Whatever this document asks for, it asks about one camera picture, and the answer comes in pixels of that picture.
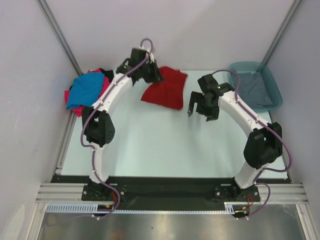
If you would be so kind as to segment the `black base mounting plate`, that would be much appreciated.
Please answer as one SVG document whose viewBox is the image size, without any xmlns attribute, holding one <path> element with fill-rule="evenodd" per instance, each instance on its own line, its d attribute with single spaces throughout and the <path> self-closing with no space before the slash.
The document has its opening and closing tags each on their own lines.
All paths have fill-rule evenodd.
<svg viewBox="0 0 320 240">
<path fill-rule="evenodd" d="M 246 205 L 262 201 L 265 184 L 289 185 L 286 179 L 258 179 L 257 186 L 241 190 L 232 178 L 111 176 L 106 184 L 88 176 L 55 174 L 52 184 L 80 187 L 82 202 L 106 203 L 122 211 L 220 211 L 226 203 Z"/>
</svg>

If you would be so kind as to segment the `aluminium corner post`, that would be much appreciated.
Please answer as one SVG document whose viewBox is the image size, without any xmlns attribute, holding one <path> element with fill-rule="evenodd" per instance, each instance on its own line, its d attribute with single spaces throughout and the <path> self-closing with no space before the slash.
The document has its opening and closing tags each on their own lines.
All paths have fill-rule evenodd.
<svg viewBox="0 0 320 240">
<path fill-rule="evenodd" d="M 295 17 L 296 13 L 298 12 L 298 10 L 303 2 L 304 2 L 303 0 L 294 0 L 292 2 L 292 4 L 290 5 L 282 23 L 280 24 L 280 27 L 279 27 L 277 33 L 275 34 L 275 36 L 271 42 L 271 45 L 269 46 L 266 54 L 264 55 L 264 57 L 261 61 L 261 63 L 263 65 L 267 65 L 268 62 L 270 61 L 271 57 L 275 53 L 278 45 L 280 44 L 283 36 L 285 35 L 288 27 L 290 26 L 293 18 Z"/>
<path fill-rule="evenodd" d="M 75 70 L 78 76 L 82 75 L 81 68 L 68 44 L 67 39 L 65 38 L 58 21 L 56 20 L 48 2 L 46 0 L 36 0 L 36 3 L 39 5 L 44 17 L 46 18 L 50 28 L 52 29 L 54 35 L 56 36 L 60 46 L 62 47 L 65 55 L 67 56 L 70 64 Z"/>
</svg>

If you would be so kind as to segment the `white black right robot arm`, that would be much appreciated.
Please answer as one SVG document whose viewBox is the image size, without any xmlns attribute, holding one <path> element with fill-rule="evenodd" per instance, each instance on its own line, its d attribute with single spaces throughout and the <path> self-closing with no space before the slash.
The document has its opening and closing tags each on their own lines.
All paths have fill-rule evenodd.
<svg viewBox="0 0 320 240">
<path fill-rule="evenodd" d="M 242 201 L 262 171 L 282 155 L 282 127 L 277 122 L 270 123 L 259 117 L 229 83 L 219 84 L 212 74 L 202 76 L 197 82 L 201 91 L 191 92 L 187 114 L 191 116 L 196 112 L 209 122 L 217 120 L 223 110 L 247 137 L 243 150 L 245 162 L 229 187 L 230 196 Z"/>
</svg>

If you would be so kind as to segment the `teal plastic basket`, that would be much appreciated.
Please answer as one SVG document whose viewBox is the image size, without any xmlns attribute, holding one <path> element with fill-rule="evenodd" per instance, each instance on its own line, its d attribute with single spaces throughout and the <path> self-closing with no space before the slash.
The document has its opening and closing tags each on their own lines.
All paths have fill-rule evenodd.
<svg viewBox="0 0 320 240">
<path fill-rule="evenodd" d="M 263 78 L 266 92 L 268 93 L 268 96 L 270 97 L 273 105 L 268 108 L 253 109 L 255 112 L 263 113 L 263 112 L 273 111 L 281 107 L 283 103 L 281 93 L 279 91 L 279 88 L 276 84 L 276 81 L 271 71 L 266 65 L 263 65 L 260 62 L 242 61 L 242 62 L 235 62 L 231 64 L 228 70 L 233 72 L 229 74 L 228 80 L 229 80 L 229 83 L 234 88 L 237 86 L 238 81 L 241 81 L 241 78 L 237 75 L 237 73 L 253 73 L 254 74 L 256 72 L 260 72 Z"/>
</svg>

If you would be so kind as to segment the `black folded t shirt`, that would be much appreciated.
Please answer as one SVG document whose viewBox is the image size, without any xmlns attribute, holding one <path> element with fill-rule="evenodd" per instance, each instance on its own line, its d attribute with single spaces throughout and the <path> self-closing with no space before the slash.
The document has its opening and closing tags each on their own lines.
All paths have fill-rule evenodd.
<svg viewBox="0 0 320 240">
<path fill-rule="evenodd" d="M 103 89 L 107 88 L 114 78 L 113 70 L 104 70 L 98 68 L 93 71 L 75 78 L 73 83 L 75 84 L 75 90 L 72 90 L 73 85 L 69 87 L 69 90 L 65 90 L 65 93 L 75 92 L 76 94 L 99 96 Z"/>
</svg>

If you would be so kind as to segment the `grey t shirt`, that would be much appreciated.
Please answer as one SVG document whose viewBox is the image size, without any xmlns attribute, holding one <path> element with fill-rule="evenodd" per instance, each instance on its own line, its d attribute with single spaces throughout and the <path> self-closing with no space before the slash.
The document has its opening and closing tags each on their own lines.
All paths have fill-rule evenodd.
<svg viewBox="0 0 320 240">
<path fill-rule="evenodd" d="M 252 109 L 270 108 L 270 99 L 260 72 L 237 73 L 240 77 L 239 97 Z"/>
</svg>

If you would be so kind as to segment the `right aluminium corner post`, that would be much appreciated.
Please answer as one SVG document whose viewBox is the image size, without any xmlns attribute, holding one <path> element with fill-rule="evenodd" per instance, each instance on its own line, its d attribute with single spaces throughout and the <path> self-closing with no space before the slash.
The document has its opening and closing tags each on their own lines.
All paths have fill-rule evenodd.
<svg viewBox="0 0 320 240">
<path fill-rule="evenodd" d="M 282 23 L 280 24 L 280 27 L 279 27 L 277 33 L 275 34 L 275 36 L 271 42 L 271 45 L 269 46 L 266 54 L 264 55 L 264 57 L 261 61 L 261 63 L 263 65 L 267 65 L 268 62 L 270 61 L 271 57 L 275 53 L 278 45 L 280 44 L 283 36 L 285 35 L 288 27 L 290 26 L 293 18 L 295 17 L 296 13 L 298 12 L 298 10 L 303 2 L 304 2 L 303 0 L 294 0 L 292 2 L 292 4 L 290 5 Z"/>
</svg>

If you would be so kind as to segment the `red t shirt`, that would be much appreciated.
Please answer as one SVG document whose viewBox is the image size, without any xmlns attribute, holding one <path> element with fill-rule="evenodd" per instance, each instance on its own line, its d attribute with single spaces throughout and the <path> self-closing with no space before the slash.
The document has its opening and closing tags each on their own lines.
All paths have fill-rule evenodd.
<svg viewBox="0 0 320 240">
<path fill-rule="evenodd" d="M 159 68 L 164 81 L 151 84 L 141 101 L 180 111 L 184 107 L 183 91 L 188 75 L 168 66 Z"/>
</svg>

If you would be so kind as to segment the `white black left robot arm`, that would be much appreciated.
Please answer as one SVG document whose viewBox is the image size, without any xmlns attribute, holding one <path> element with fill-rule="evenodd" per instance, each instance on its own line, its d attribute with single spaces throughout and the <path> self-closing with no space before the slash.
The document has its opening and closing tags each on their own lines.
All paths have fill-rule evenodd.
<svg viewBox="0 0 320 240">
<path fill-rule="evenodd" d="M 153 47 L 133 48 L 130 57 L 116 69 L 113 80 L 101 97 L 90 107 L 85 106 L 82 110 L 80 143 L 92 151 L 87 192 L 93 193 L 100 200 L 107 199 L 114 191 L 107 185 L 110 176 L 102 173 L 103 152 L 116 133 L 111 118 L 113 111 L 120 98 L 140 79 L 146 83 L 158 83 L 164 80 L 153 51 Z"/>
</svg>

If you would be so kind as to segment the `left aluminium corner post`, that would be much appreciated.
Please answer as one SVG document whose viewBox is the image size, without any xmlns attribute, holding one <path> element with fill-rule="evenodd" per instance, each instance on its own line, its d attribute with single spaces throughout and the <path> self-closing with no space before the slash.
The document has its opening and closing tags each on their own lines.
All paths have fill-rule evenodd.
<svg viewBox="0 0 320 240">
<path fill-rule="evenodd" d="M 82 75 L 81 68 L 68 44 L 67 39 L 65 38 L 58 21 L 56 20 L 48 2 L 46 0 L 36 0 L 36 3 L 39 5 L 44 17 L 46 18 L 50 28 L 52 29 L 54 35 L 56 36 L 60 46 L 62 47 L 65 55 L 67 56 L 70 64 L 75 70 L 78 76 Z"/>
</svg>

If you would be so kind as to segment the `aluminium front frame rail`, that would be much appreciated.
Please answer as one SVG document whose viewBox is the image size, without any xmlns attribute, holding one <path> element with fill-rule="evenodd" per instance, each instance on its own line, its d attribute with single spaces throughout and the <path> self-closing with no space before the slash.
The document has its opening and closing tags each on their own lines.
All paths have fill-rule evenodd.
<svg viewBox="0 0 320 240">
<path fill-rule="evenodd" d="M 80 203 L 84 183 L 43 183 L 36 196 L 36 203 Z M 302 184 L 270 184 L 268 204 L 309 203 Z"/>
</svg>

